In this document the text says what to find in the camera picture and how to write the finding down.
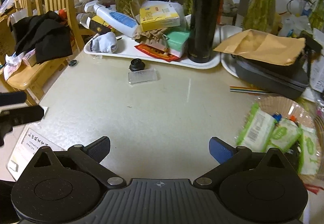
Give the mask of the printed paper card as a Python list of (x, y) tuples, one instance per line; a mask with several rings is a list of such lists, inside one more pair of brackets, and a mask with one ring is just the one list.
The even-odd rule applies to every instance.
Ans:
[(6, 165), (7, 170), (15, 181), (19, 179), (30, 160), (42, 146), (49, 146), (53, 151), (64, 150), (35, 132), (32, 128), (25, 127)]

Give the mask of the green wet wipes pack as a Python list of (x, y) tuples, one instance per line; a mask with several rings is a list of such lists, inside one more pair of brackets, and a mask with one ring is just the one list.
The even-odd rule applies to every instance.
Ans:
[(271, 133), (266, 150), (278, 148), (285, 153), (298, 141), (301, 135), (302, 130), (295, 122), (283, 118)]
[(317, 135), (314, 128), (300, 125), (302, 135), (299, 138), (301, 149), (298, 173), (300, 175), (316, 175), (320, 167), (320, 152), (317, 149)]
[(253, 152), (264, 152), (275, 128), (276, 119), (253, 103), (247, 121), (236, 139), (236, 145), (245, 146)]

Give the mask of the green wet wipes pack middle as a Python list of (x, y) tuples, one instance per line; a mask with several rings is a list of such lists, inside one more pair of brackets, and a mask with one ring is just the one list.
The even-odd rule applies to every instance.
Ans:
[(285, 153), (298, 141), (301, 135), (302, 130), (295, 122), (283, 118), (271, 133), (266, 150), (278, 148)]

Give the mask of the clear plastic box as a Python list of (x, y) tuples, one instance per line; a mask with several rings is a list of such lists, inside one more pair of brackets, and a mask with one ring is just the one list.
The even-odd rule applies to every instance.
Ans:
[(129, 84), (131, 85), (153, 82), (156, 80), (158, 80), (158, 75), (157, 75), (157, 71), (153, 68), (128, 73), (128, 81)]

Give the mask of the small black round cap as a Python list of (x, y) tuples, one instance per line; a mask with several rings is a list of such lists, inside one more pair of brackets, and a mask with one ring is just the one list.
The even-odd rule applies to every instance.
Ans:
[(77, 60), (76, 59), (73, 59), (68, 63), (68, 66), (70, 66), (70, 67), (73, 67), (75, 65), (77, 65)]

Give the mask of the green wet wipes pack right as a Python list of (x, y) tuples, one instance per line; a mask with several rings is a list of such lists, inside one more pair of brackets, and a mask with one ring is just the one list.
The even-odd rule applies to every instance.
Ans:
[(320, 152), (317, 149), (317, 135), (314, 128), (300, 125), (302, 135), (299, 138), (301, 149), (298, 173), (300, 175), (316, 175), (320, 167)]

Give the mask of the dark grey hard case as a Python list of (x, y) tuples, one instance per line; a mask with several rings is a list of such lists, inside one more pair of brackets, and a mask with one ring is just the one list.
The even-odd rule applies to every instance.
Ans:
[(309, 86), (309, 77), (303, 69), (301, 56), (288, 66), (235, 56), (234, 67), (241, 80), (292, 100), (301, 96)]

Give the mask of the white tray left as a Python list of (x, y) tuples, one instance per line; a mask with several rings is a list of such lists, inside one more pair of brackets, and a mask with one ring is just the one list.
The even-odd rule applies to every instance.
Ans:
[(86, 54), (131, 59), (139, 58), (145, 61), (168, 63), (193, 69), (211, 69), (216, 67), (221, 61), (220, 54), (218, 52), (212, 52), (211, 58), (207, 63), (193, 62), (186, 55), (182, 56), (181, 58), (172, 56), (171, 58), (165, 59), (162, 56), (158, 56), (157, 54), (150, 54), (148, 51), (149, 47), (147, 45), (137, 43), (128, 36), (128, 34), (133, 34), (137, 27), (137, 23), (133, 18), (125, 14), (110, 10), (101, 11), (99, 13), (99, 16), (103, 16), (105, 13), (107, 14), (104, 16), (104, 19), (107, 20), (108, 23), (112, 23), (113, 27), (117, 27), (118, 30), (125, 31), (121, 35), (119, 35), (121, 41), (117, 43), (117, 50), (115, 52), (94, 52), (91, 50), (91, 44), (94, 39), (91, 39), (83, 47), (83, 51)]

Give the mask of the black thermos bottle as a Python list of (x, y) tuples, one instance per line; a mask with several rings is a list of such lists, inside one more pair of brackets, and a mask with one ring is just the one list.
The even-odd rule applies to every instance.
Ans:
[(188, 58), (196, 63), (207, 63), (211, 56), (221, 0), (193, 0)]

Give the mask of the rolled white sock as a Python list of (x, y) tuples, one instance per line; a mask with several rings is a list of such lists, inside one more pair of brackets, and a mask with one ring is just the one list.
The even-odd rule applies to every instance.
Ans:
[(90, 44), (93, 52), (115, 53), (117, 51), (117, 39), (113, 32), (108, 32), (94, 38)]

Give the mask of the red packet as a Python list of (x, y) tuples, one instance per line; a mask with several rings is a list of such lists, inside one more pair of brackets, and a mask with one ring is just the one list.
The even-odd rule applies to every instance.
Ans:
[(180, 58), (168, 52), (161, 51), (146, 44), (138, 44), (134, 46), (140, 52), (156, 59), (162, 59), (166, 62), (178, 61)]

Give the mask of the brown paper envelope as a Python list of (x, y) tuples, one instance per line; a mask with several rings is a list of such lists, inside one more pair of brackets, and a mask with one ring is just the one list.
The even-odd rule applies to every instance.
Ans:
[[(246, 59), (266, 62), (273, 65), (292, 65), (302, 53), (306, 39), (279, 37), (257, 30), (246, 30), (228, 38), (235, 50), (232, 55)], [(221, 42), (214, 51), (225, 53), (225, 42)]]

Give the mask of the white spray bottle blue label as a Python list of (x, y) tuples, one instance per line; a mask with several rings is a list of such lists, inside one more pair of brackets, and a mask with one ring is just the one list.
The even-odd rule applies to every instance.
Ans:
[(108, 9), (104, 5), (99, 4), (97, 0), (86, 3), (85, 12), (96, 13), (96, 15), (102, 18), (106, 23), (130, 38), (136, 34), (138, 23), (135, 19), (123, 13)]

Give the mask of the wooden chair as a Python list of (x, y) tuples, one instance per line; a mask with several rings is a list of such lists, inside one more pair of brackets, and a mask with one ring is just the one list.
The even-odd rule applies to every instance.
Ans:
[(14, 24), (15, 52), (35, 51), (36, 64), (21, 66), (6, 81), (14, 91), (26, 93), (26, 103), (36, 104), (42, 89), (58, 69), (67, 66), (69, 56), (85, 46), (76, 20), (74, 0), (35, 0), (37, 15)]

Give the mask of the glass vase right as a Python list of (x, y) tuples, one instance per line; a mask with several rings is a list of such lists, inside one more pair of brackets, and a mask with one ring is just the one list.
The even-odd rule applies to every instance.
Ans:
[(276, 0), (250, 0), (243, 20), (243, 30), (270, 33), (274, 25)]

